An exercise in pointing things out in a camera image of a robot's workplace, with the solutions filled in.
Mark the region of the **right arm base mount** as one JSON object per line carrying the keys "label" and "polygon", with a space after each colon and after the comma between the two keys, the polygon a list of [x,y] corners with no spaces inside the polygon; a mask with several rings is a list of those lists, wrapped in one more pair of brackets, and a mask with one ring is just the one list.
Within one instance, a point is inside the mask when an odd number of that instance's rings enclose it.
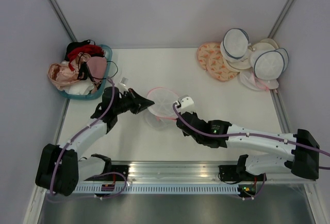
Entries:
{"label": "right arm base mount", "polygon": [[242,167],[237,165],[219,165],[218,178],[227,184],[236,184],[248,178]]}

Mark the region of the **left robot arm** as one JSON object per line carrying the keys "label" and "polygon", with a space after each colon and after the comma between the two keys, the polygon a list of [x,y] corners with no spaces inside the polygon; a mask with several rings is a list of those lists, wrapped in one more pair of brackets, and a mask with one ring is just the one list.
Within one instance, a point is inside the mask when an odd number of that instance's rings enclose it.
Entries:
{"label": "left robot arm", "polygon": [[66,143],[47,144],[43,148],[35,184],[51,193],[69,196],[81,181],[112,180],[111,158],[95,153],[82,160],[82,155],[110,132],[120,114],[127,111],[139,114],[152,105],[154,101],[140,96],[132,88],[124,92],[117,87],[105,88],[102,101],[84,128]]}

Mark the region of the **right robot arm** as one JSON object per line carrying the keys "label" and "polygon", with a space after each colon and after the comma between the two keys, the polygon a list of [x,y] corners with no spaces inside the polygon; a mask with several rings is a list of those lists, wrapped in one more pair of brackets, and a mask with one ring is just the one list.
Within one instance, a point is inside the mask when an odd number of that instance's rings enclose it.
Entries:
{"label": "right robot arm", "polygon": [[311,133],[298,129],[296,133],[259,133],[222,120],[204,121],[196,113],[178,113],[177,127],[184,136],[209,148],[242,148],[262,152],[261,156],[241,155],[235,168],[236,176],[247,180],[281,170],[307,179],[319,178],[320,146]]}

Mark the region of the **white mesh bag pink zipper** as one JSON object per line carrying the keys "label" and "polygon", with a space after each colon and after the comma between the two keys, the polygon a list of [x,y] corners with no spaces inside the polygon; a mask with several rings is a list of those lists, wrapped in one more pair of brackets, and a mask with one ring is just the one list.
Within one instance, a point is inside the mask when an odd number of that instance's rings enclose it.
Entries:
{"label": "white mesh bag pink zipper", "polygon": [[179,96],[170,89],[163,87],[151,89],[147,94],[147,99],[153,101],[154,104],[147,108],[144,115],[148,125],[156,130],[175,125],[177,116],[172,105],[178,98]]}

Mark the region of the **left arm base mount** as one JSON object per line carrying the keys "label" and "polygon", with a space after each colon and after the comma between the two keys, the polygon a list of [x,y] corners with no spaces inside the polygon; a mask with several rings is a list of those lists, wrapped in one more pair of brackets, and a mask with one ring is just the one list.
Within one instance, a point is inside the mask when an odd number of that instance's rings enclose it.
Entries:
{"label": "left arm base mount", "polygon": [[85,179],[85,181],[109,181],[109,182],[124,182],[125,179],[127,179],[127,176],[129,174],[129,166],[128,165],[114,165],[112,166],[110,172],[112,174],[104,175],[104,176],[97,176],[97,177],[90,177]]}

